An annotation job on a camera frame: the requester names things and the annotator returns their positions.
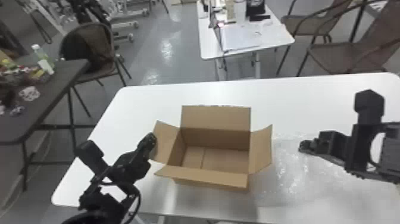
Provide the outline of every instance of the white desk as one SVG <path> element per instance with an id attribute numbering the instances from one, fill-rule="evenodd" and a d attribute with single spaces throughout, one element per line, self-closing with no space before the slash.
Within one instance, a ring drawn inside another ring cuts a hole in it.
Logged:
<path id="1" fill-rule="evenodd" d="M 199 29 L 199 40 L 200 40 L 200 55 L 203 60 L 215 59 L 217 63 L 217 73 L 220 80 L 227 80 L 227 74 L 224 71 L 223 56 L 228 57 L 232 55 L 244 54 L 248 52 L 254 52 L 255 56 L 255 77 L 257 79 L 261 76 L 261 66 L 260 66 L 260 56 L 258 51 L 268 48 L 276 48 L 278 46 L 285 46 L 294 43 L 294 38 L 286 30 L 286 26 L 281 24 L 274 13 L 265 5 L 266 13 L 271 15 L 272 24 L 268 26 L 261 25 L 260 29 L 262 34 L 262 43 L 260 46 L 254 48 L 240 49 L 237 51 L 230 51 L 226 54 L 222 51 L 220 44 L 215 36 L 213 29 L 208 28 L 210 25 L 210 18 L 204 17 L 202 13 L 203 7 L 200 1 L 197 2 L 197 18 L 198 18 L 198 29 Z M 250 22 L 246 23 L 259 23 L 263 24 L 264 21 Z"/>
<path id="2" fill-rule="evenodd" d="M 251 107 L 251 129 L 273 124 L 273 164 L 251 177 L 249 193 L 178 185 L 154 176 L 163 165 L 152 161 L 146 177 L 136 183 L 142 193 L 139 212 L 239 223 L 397 224 L 400 195 L 394 185 L 357 179 L 321 158 L 298 153 L 297 147 L 304 138 L 299 133 L 314 137 L 330 129 L 349 135 L 357 122 L 354 95 L 365 89 L 384 96 L 383 121 L 400 120 L 399 87 L 400 79 L 390 73 L 126 87 L 119 90 L 89 139 L 113 164 L 136 148 L 156 120 L 178 126 L 182 105 Z M 75 160 L 52 202 L 78 206 L 92 175 Z M 103 191 L 118 199 L 123 196 L 114 187 Z"/>

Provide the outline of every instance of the box flap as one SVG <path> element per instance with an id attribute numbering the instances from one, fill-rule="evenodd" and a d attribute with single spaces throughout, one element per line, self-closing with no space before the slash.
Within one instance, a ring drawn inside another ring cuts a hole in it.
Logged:
<path id="1" fill-rule="evenodd" d="M 182 106 L 181 127 L 250 131 L 250 108 L 228 106 Z"/>
<path id="2" fill-rule="evenodd" d="M 176 136 L 179 133 L 179 128 L 158 120 L 154 126 L 153 133 L 157 137 L 157 144 L 150 158 L 154 161 L 167 164 Z"/>
<path id="3" fill-rule="evenodd" d="M 226 173 L 179 166 L 164 166 L 159 171 L 155 172 L 154 175 L 173 179 L 212 183 L 221 186 L 232 186 L 242 189 L 246 189 L 248 183 L 248 175 L 243 173 Z"/>
<path id="4" fill-rule="evenodd" d="M 256 173 L 272 162 L 272 125 L 250 134 L 249 173 Z"/>

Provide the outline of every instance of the open cardboard box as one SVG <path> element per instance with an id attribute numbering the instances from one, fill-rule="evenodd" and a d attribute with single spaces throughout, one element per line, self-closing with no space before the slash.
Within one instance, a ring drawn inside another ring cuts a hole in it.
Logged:
<path id="1" fill-rule="evenodd" d="M 271 164 L 272 125 L 250 131 L 246 107 L 183 106 L 180 127 L 157 121 L 155 175 L 177 183 L 248 189 L 249 174 Z"/>

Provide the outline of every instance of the water bottle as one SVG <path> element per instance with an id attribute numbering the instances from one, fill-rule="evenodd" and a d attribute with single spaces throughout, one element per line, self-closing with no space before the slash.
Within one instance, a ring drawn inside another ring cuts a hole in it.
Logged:
<path id="1" fill-rule="evenodd" d="M 55 64 L 54 62 L 49 58 L 49 56 L 46 54 L 46 52 L 41 48 L 38 44 L 32 45 L 32 49 L 34 50 L 35 54 L 42 60 L 46 60 L 49 65 L 54 69 Z"/>

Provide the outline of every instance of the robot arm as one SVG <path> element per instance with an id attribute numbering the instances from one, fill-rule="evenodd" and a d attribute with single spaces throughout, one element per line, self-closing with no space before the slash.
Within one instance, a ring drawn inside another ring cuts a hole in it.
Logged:
<path id="1" fill-rule="evenodd" d="M 354 110 L 358 123 L 351 136 L 327 130 L 318 138 L 300 143 L 299 151 L 324 158 L 361 179 L 400 183 L 400 122 L 381 123 L 384 98 L 372 90 L 355 95 Z M 380 159 L 371 159 L 371 143 L 378 133 L 384 133 Z"/>
<path id="2" fill-rule="evenodd" d="M 104 154 L 93 141 L 81 144 L 75 154 L 95 175 L 90 181 L 90 186 L 79 198 L 78 209 L 86 211 L 62 224 L 120 224 L 137 199 L 135 211 L 125 221 L 130 223 L 139 210 L 141 200 L 140 192 L 133 184 L 144 178 L 150 169 L 149 153 L 156 143 L 154 134 L 147 134 L 135 151 L 121 155 L 112 166 L 102 159 Z M 106 177 L 111 182 L 103 182 Z M 110 185 L 120 188 L 126 194 L 125 199 L 119 202 L 110 194 L 101 193 L 101 186 Z"/>

